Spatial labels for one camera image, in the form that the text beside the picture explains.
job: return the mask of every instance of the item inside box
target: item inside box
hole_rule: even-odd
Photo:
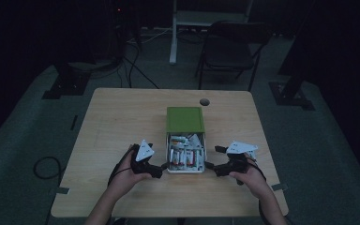
[[[204,148],[197,134],[170,136],[168,144],[170,171],[203,171]]]

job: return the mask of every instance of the person's left hand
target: person's left hand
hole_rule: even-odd
[[[112,179],[108,186],[108,189],[112,191],[112,194],[114,194],[114,197],[117,199],[126,195],[138,182],[146,178],[152,178],[150,173],[135,174],[131,170],[130,161],[133,152],[132,150],[127,154],[127,157],[118,168],[118,174]]]

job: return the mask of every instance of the hand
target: hand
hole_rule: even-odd
[[[146,178],[151,178],[151,174],[149,173],[135,174],[131,170],[130,161],[133,152],[132,150],[127,154],[127,157],[118,168],[118,174],[112,179],[108,186],[108,190],[114,194],[116,200],[126,195],[138,182]]]
[[[250,159],[248,154],[245,154],[245,156],[249,163],[256,165],[255,162]],[[246,173],[230,172],[230,176],[242,181],[258,199],[271,195],[272,193],[271,188],[265,182],[262,174],[252,166],[249,166]]]

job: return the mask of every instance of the person's right arm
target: person's right arm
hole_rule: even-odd
[[[285,217],[280,211],[279,204],[274,192],[265,182],[263,175],[254,167],[249,166],[246,173],[230,172],[230,176],[242,181],[250,189],[252,194],[260,200],[262,213],[270,224],[287,224]]]

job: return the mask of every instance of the dark background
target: dark background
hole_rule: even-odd
[[[178,4],[179,9],[238,12],[245,2]],[[0,0],[0,126],[46,67],[93,63],[118,51],[112,7],[108,0]],[[141,26],[172,26],[172,9],[172,1],[141,1]],[[296,35],[280,73],[319,86],[360,162],[360,1],[255,1],[250,20],[271,23],[287,38]]]

